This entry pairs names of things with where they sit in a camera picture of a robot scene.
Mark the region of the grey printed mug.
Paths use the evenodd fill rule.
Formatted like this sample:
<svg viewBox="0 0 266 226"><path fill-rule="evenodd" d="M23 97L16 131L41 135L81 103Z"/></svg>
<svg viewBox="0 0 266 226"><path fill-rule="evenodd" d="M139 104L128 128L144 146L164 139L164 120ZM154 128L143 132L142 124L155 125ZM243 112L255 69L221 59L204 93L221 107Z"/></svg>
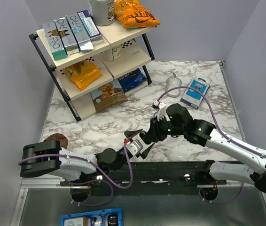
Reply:
<svg viewBox="0 0 266 226"><path fill-rule="evenodd" d="M90 14L98 26L107 26L115 22L114 0L88 0Z"/></svg>

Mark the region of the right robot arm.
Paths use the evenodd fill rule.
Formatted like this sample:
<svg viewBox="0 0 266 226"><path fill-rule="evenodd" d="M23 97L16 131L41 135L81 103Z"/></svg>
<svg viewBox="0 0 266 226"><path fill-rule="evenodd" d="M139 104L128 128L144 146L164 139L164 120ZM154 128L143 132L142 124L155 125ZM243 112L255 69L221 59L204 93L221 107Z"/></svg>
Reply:
<svg viewBox="0 0 266 226"><path fill-rule="evenodd" d="M216 125L193 119L187 108L172 104L159 109L151 118L141 139L146 144L164 141L168 136L183 136L188 142L220 151L239 161L239 164L213 161L210 168L199 172L199 180L210 184L214 180L233 180L254 185L266 193L266 150L231 137Z"/></svg>

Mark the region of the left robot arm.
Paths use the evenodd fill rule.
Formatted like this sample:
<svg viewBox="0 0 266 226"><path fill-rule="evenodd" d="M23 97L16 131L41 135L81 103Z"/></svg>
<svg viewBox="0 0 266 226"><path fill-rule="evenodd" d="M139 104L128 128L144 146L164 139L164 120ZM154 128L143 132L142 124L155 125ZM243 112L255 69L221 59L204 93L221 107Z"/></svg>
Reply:
<svg viewBox="0 0 266 226"><path fill-rule="evenodd" d="M50 140L23 147L20 177L36 178L45 174L62 177L82 186L87 175L96 175L100 172L108 174L110 170L119 170L128 164L132 157L145 159L154 143L145 143L145 131L135 130L124 133L128 142L126 149L115 151L107 148L96 154L83 155L69 151L61 146L59 140Z"/></svg>

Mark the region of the purple white box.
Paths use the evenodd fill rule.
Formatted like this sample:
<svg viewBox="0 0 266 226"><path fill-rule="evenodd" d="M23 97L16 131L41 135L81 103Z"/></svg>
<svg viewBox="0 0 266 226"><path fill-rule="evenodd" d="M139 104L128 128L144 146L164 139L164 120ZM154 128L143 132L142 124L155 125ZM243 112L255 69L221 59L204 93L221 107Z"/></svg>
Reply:
<svg viewBox="0 0 266 226"><path fill-rule="evenodd" d="M103 43L102 34L99 31L98 27L94 23L91 15L87 10L79 11L77 13L79 18L81 19L82 24L85 27L86 32L89 35L89 38L93 45L98 45Z"/></svg>

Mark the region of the white cup middle shelf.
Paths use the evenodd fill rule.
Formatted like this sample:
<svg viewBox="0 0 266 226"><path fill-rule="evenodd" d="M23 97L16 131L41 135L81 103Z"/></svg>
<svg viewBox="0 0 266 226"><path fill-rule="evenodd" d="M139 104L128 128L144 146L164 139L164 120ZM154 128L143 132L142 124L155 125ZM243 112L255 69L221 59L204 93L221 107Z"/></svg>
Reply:
<svg viewBox="0 0 266 226"><path fill-rule="evenodd" d="M110 61L110 62L116 61L120 58L121 51L122 51L121 45L110 48L110 49L106 50L105 52L103 52L103 58L106 61Z"/></svg>

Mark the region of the silver blue toothpaste box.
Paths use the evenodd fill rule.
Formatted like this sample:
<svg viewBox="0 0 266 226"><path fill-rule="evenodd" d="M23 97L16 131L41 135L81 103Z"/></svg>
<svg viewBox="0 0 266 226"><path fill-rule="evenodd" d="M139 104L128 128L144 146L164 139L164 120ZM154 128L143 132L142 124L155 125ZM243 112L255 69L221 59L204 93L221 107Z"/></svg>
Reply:
<svg viewBox="0 0 266 226"><path fill-rule="evenodd" d="M78 14L67 15L66 19L78 43L79 50L81 52L93 50L94 47Z"/></svg>

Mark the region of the brown snack bag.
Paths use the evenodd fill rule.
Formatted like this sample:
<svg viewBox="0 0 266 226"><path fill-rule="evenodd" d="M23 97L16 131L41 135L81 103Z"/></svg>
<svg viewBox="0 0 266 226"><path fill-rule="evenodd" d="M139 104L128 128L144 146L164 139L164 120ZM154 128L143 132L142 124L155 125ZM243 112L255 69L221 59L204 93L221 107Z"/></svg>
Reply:
<svg viewBox="0 0 266 226"><path fill-rule="evenodd" d="M128 101L118 79L91 91L91 97L97 113Z"/></svg>

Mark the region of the teal silver toothpaste box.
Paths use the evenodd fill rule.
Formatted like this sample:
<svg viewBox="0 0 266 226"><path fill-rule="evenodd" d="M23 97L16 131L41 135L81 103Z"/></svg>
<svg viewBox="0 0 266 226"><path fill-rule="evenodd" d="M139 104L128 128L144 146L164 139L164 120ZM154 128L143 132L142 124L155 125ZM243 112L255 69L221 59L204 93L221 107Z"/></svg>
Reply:
<svg viewBox="0 0 266 226"><path fill-rule="evenodd" d="M55 61L61 60L67 57L62 39L58 33L55 22L51 21L42 24L52 56Z"/></svg>

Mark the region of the silver brown toothpaste box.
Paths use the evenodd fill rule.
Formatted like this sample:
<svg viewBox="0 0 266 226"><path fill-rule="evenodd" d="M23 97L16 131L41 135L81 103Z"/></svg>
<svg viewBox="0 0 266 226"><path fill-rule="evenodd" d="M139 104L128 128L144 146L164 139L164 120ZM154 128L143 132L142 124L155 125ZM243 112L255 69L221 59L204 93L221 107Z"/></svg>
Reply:
<svg viewBox="0 0 266 226"><path fill-rule="evenodd" d="M54 20L58 33L62 39L67 55L72 55L79 52L77 41L70 29L70 26L65 17Z"/></svg>

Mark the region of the blue chips bag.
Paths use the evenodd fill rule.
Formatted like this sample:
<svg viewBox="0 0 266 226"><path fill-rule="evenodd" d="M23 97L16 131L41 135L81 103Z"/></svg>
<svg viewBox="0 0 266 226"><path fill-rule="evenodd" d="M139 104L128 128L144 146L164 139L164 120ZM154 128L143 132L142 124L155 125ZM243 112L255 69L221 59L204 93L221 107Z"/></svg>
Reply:
<svg viewBox="0 0 266 226"><path fill-rule="evenodd" d="M131 71L121 77L118 78L118 81L124 90L124 92L128 92L142 83L147 81L146 76L141 72L140 69L136 69L135 71Z"/></svg>

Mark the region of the orange chips bag top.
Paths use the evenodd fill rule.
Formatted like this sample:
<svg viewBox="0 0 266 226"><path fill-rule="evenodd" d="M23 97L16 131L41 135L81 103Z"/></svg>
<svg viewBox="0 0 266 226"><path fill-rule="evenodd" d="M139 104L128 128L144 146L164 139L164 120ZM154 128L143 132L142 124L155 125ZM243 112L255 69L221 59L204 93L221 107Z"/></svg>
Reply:
<svg viewBox="0 0 266 226"><path fill-rule="evenodd" d="M115 0L115 14L124 28L146 28L160 25L160 21L138 0Z"/></svg>

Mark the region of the three tier shelf rack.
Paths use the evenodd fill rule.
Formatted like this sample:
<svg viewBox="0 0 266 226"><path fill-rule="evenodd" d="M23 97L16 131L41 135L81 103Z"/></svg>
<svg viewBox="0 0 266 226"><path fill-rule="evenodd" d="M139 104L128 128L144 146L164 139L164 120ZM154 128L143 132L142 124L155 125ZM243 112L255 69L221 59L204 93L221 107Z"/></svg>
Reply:
<svg viewBox="0 0 266 226"><path fill-rule="evenodd" d="M142 68L146 81L126 92L129 96L151 83L146 64L154 60L147 28L123 28L118 21L99 27L103 42L86 53L75 53L49 65L38 44L40 39L47 53L51 55L49 43L43 29L30 34L36 51L47 68L76 121L84 120L96 113L92 99L93 90L102 90L101 97L114 97L119 90L111 83L121 76Z"/></svg>

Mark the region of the orange snack bag middle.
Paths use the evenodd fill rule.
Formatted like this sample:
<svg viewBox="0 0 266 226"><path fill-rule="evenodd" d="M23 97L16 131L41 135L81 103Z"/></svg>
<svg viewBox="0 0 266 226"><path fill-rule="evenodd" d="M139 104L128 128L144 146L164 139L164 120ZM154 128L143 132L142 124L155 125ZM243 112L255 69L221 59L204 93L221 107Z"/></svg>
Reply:
<svg viewBox="0 0 266 226"><path fill-rule="evenodd" d="M63 68L63 72L79 90L84 90L102 75L94 63L85 60Z"/></svg>

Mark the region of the black mounting rail base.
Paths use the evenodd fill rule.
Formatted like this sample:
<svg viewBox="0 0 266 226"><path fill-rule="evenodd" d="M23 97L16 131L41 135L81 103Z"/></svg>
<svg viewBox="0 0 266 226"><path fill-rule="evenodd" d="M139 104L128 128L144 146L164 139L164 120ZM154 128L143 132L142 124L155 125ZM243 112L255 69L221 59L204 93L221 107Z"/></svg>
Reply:
<svg viewBox="0 0 266 226"><path fill-rule="evenodd" d="M198 187L226 184L225 180L215 180L209 174L212 160L172 161L172 162L133 162L133 183L128 189L120 189L111 182L97 181L100 172L91 175L81 174L76 184L86 182L91 196L117 195L196 195Z"/></svg>

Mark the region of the blue tray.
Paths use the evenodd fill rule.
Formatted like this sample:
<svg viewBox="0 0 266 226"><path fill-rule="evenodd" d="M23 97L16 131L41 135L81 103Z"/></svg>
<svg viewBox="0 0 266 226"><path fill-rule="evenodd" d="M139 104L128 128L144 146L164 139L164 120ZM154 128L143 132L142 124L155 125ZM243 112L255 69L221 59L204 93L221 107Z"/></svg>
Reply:
<svg viewBox="0 0 266 226"><path fill-rule="evenodd" d="M60 226L123 226L122 210L105 209L60 216Z"/></svg>

